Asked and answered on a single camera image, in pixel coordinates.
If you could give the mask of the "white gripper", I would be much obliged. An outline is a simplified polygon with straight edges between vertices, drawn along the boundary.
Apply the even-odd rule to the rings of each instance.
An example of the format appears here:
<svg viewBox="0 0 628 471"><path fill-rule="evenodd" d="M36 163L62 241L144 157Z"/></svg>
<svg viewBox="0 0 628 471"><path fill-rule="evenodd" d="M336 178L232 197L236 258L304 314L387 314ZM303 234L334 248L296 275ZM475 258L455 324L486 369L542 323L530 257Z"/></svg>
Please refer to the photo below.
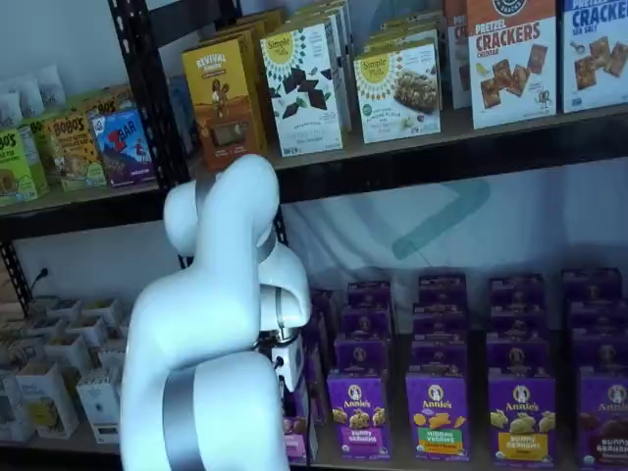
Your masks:
<svg viewBox="0 0 628 471"><path fill-rule="evenodd" d="M284 385L282 396L283 416L297 416L294 390L303 372L304 353L302 339L278 343L271 348L271 359L280 382Z"/></svg>

